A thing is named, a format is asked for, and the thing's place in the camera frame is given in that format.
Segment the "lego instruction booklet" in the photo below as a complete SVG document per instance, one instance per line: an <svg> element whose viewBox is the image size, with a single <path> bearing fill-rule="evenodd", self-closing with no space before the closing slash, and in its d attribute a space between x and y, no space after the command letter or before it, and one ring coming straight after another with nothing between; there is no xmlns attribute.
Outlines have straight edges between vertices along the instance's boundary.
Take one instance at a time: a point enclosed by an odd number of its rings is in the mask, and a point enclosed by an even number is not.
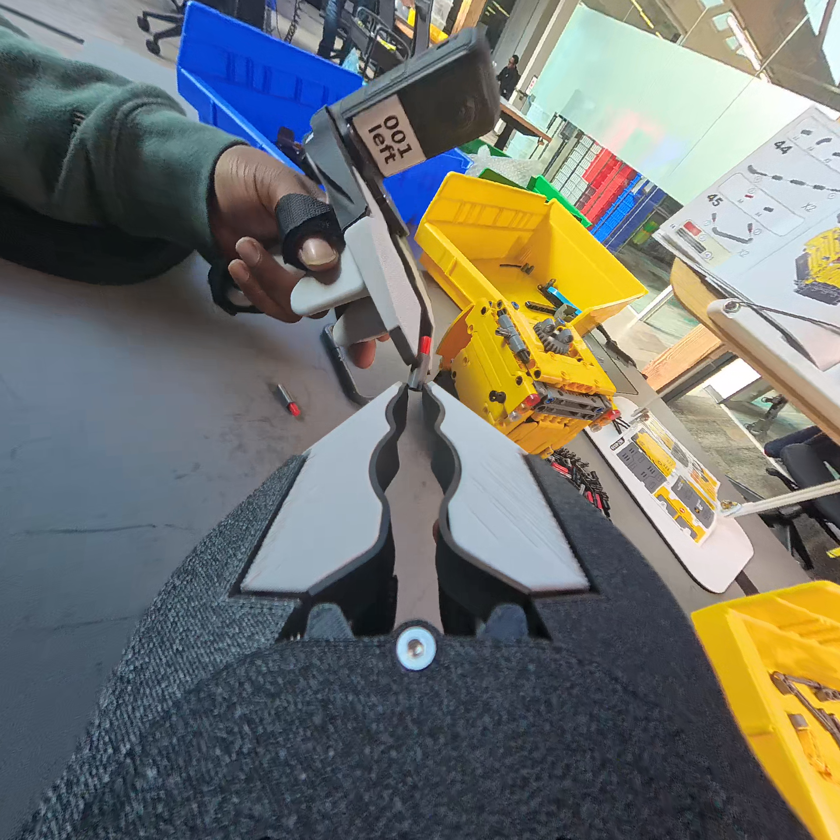
<svg viewBox="0 0 840 840"><path fill-rule="evenodd" d="M654 238L824 372L839 361L839 123L809 108Z"/></svg>

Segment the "person's left forearm green sleeve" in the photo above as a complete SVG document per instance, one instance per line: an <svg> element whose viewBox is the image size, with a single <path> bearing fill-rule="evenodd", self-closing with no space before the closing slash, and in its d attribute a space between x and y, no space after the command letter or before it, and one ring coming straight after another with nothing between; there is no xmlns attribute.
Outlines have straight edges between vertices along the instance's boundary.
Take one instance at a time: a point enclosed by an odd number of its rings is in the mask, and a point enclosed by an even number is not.
<svg viewBox="0 0 840 840"><path fill-rule="evenodd" d="M224 152L244 142L189 119L162 89L69 59L2 18L2 246L89 228L99 247L217 258L208 202Z"/></svg>

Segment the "green plastic bin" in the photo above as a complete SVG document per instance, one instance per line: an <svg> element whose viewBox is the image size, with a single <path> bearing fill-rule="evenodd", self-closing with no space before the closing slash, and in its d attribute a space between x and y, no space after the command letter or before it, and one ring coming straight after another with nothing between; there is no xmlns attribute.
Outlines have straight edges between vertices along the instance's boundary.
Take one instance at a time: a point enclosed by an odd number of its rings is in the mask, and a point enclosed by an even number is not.
<svg viewBox="0 0 840 840"><path fill-rule="evenodd" d="M468 152L476 152L481 145L489 145L487 142L483 140L473 140L468 143L465 143L458 147L460 151L463 152L467 156ZM495 154L502 154L502 152L498 150ZM546 201L556 201L561 205L564 209L566 209L578 222L580 222L585 228L590 228L592 226L592 222L583 215L583 213L570 201L568 201L543 175L538 176L530 184L530 190L525 190L532 193L540 194L545 198Z"/></svg>

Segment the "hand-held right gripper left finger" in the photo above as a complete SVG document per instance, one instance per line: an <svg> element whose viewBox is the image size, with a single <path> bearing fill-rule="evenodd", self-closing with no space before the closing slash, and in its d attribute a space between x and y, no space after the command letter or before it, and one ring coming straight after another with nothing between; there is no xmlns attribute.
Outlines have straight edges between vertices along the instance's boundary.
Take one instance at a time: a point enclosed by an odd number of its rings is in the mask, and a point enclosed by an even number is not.
<svg viewBox="0 0 840 840"><path fill-rule="evenodd" d="M321 604L358 636L395 624L397 579L385 491L400 467L408 388L396 383L313 444L240 579L241 595L291 600L281 636L302 636Z"/></svg>

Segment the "yellow sticker sheet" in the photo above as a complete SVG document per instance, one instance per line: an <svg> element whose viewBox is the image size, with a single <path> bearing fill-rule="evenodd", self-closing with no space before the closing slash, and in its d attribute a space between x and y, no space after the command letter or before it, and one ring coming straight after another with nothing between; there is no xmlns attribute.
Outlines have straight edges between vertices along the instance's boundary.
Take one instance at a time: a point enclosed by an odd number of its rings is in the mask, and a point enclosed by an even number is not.
<svg viewBox="0 0 840 840"><path fill-rule="evenodd" d="M650 499L696 545L717 526L719 480L648 409L613 412L611 450Z"/></svg>

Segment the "red and blue drawer cabinet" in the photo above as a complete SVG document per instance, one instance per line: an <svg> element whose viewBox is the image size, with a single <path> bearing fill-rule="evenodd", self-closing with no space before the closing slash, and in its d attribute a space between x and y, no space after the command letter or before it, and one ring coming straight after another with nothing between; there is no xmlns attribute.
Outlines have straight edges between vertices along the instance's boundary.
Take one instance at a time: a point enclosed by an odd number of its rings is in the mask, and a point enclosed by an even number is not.
<svg viewBox="0 0 840 840"><path fill-rule="evenodd" d="M654 215L666 192L590 135L564 121L544 177L617 253Z"/></svg>

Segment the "blue and black lego piece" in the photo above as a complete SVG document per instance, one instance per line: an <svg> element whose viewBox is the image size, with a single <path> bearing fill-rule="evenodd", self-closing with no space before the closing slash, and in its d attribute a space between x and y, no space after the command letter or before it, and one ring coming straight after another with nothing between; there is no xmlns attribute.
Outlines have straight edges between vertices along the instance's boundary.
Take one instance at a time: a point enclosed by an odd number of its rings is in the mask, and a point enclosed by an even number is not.
<svg viewBox="0 0 840 840"><path fill-rule="evenodd" d="M546 283L539 283L537 289L553 308L567 312L568 319L573 319L581 313L581 309L560 291L555 278L551 278Z"/></svg>

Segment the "yellow plastic bin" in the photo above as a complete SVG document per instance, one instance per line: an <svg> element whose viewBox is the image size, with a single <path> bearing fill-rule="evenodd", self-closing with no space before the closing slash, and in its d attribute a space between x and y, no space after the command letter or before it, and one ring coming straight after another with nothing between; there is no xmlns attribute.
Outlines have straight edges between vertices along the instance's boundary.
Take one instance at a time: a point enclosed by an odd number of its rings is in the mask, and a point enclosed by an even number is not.
<svg viewBox="0 0 840 840"><path fill-rule="evenodd" d="M814 581L693 612L731 712L763 770L814 838L839 838L839 784L805 761L787 712L801 711L770 679L778 670L838 690L839 586Z"/></svg>
<svg viewBox="0 0 840 840"><path fill-rule="evenodd" d="M624 310L644 285L556 201L516 187L450 173L416 231L421 262L460 309L480 299L550 305L537 289L551 278L581 309L580 334ZM535 266L526 276L501 263Z"/></svg>

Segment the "yellow lego vehicle model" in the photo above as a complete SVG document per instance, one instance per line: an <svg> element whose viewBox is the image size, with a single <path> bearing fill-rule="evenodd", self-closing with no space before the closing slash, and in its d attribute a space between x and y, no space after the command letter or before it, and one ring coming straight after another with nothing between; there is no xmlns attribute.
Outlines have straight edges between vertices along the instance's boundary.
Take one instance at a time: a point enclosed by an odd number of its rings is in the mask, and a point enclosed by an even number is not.
<svg viewBox="0 0 840 840"><path fill-rule="evenodd" d="M559 311L480 299L459 314L437 354L439 378L527 454L547 458L586 428L622 422L614 384Z"/></svg>

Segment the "pile of red black pins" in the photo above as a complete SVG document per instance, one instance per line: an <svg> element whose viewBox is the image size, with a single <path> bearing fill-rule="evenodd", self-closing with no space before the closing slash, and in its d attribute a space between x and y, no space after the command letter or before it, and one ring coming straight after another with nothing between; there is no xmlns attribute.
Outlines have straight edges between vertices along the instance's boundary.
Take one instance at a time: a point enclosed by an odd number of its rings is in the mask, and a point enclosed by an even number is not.
<svg viewBox="0 0 840 840"><path fill-rule="evenodd" d="M588 462L568 448L558 448L546 458L549 465L576 489L606 519L611 519L611 505L602 482Z"/></svg>

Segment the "wooden desk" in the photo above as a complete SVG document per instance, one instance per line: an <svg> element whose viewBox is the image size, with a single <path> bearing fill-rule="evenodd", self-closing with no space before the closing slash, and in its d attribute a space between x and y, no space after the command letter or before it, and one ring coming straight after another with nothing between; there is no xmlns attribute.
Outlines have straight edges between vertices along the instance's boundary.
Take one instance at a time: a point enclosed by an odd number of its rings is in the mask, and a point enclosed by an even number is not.
<svg viewBox="0 0 840 840"><path fill-rule="evenodd" d="M514 133L521 133L528 137L537 138L539 143L550 143L551 137L542 129L530 122L519 110L513 108L507 101L500 102L500 120L504 128L499 133L494 147L504 151Z"/></svg>

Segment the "blue plastic bin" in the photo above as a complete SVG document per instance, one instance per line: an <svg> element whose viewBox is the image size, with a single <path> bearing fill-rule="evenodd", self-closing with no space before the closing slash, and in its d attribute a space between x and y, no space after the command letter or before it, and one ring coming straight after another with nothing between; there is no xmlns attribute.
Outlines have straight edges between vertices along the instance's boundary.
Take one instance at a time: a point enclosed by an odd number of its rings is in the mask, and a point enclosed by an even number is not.
<svg viewBox="0 0 840 840"><path fill-rule="evenodd" d="M315 112L367 85L326 59L197 2L187 5L176 69L178 90L202 123L298 173L302 169L277 148L279 130L291 130L301 142ZM387 181L409 228L419 226L448 174L467 175L469 159L458 147Z"/></svg>

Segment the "white and wooden book stand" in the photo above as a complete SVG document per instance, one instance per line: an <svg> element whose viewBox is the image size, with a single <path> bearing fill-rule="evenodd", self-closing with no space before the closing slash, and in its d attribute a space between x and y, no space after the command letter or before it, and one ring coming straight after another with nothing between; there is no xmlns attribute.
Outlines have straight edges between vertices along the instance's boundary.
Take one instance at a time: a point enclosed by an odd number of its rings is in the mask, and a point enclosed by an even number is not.
<svg viewBox="0 0 840 840"><path fill-rule="evenodd" d="M573 445L585 460L592 461L603 478L613 523L636 544L685 609L692 611L710 602L708 596L699 595L700 589L716 597L740 596L753 590L766 592L807 582L809 577L799 561L763 523L760 514L838 494L823 488L838 487L838 479L790 491L782 480L763 473L762 478L776 478L776 483L754 500L751 491L743 495L748 490L746 486L730 482L726 465L704 451L673 414L665 399L681 396L702 384L731 356L729 347L708 329L711 322L706 315L707 305L721 294L703 287L699 276L679 260L675 262L674 274L678 293L700 294L700 331L695 332L699 339L687 337L657 358L647 360L640 346L647 326L630 327L629 318L634 313L627 308L609 318L605 328L617 338L621 349L633 356L637 367L617 359L594 333L587 335L585 341L595 351L596 359L605 362L606 372L616 386L615 403L622 414L648 409L719 480L718 497L724 501L725 510L719 513L713 533L703 544L696 545L668 514L650 499L643 499L644 487L611 450L617 438L611 425L599 432L580 433ZM817 420L827 427L826 435L838 444L838 420L822 416ZM761 444L746 431L740 429L739 433L748 454L758 459L762 468L784 471L777 461L764 456Z"/></svg>

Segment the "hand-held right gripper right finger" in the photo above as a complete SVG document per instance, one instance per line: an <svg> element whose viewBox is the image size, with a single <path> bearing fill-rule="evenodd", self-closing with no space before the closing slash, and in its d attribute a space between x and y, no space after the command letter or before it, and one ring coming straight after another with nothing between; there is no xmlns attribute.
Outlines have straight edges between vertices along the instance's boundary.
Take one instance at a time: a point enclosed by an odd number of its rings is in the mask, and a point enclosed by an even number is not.
<svg viewBox="0 0 840 840"><path fill-rule="evenodd" d="M590 591L590 580L532 469L532 457L442 386L422 393L431 469L443 493L435 568L448 635L474 636L493 611L521 608L545 636L537 603Z"/></svg>

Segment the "clear bubble wrap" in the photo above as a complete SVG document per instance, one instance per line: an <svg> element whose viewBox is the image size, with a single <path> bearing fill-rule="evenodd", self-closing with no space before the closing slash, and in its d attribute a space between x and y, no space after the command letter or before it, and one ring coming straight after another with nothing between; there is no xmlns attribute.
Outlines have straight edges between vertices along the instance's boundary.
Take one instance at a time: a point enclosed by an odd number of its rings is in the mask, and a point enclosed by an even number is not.
<svg viewBox="0 0 840 840"><path fill-rule="evenodd" d="M511 158L496 152L498 150L489 145L481 145L476 152L468 152L470 167L467 175L523 190L532 189L531 181L542 174L540 162Z"/></svg>

